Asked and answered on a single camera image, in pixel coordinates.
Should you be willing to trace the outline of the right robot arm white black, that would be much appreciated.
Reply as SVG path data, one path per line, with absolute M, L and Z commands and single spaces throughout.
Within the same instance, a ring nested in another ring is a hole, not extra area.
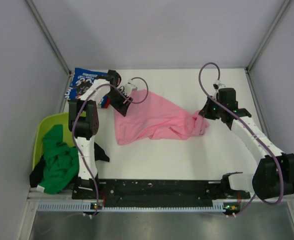
M 286 154 L 257 127 L 252 115 L 238 107 L 234 88 L 214 85 L 215 94 L 207 98 L 199 115 L 221 120 L 243 142 L 257 163 L 254 173 L 225 174 L 220 192 L 232 198 L 238 191 L 255 193 L 261 200 L 294 194 L 294 154 Z

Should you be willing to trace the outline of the pink t shirt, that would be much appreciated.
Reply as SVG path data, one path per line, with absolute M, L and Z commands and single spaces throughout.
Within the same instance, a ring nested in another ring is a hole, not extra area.
M 130 95 L 140 104 L 131 103 L 126 116 L 114 111 L 115 139 L 118 145 L 128 145 L 135 141 L 187 140 L 205 134 L 210 126 L 198 112 L 191 114 L 171 101 L 147 90 L 136 90 Z

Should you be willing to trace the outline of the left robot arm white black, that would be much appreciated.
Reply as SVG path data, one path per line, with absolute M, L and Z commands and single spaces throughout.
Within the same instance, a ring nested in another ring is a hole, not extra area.
M 101 191 L 96 160 L 100 154 L 95 146 L 95 136 L 99 130 L 98 107 L 106 100 L 122 117 L 133 99 L 129 90 L 121 86 L 122 77 L 116 70 L 95 74 L 93 80 L 84 82 L 77 88 L 77 96 L 68 100 L 68 128 L 78 153 L 79 170 L 74 190 L 83 190 L 89 198 L 96 198 Z

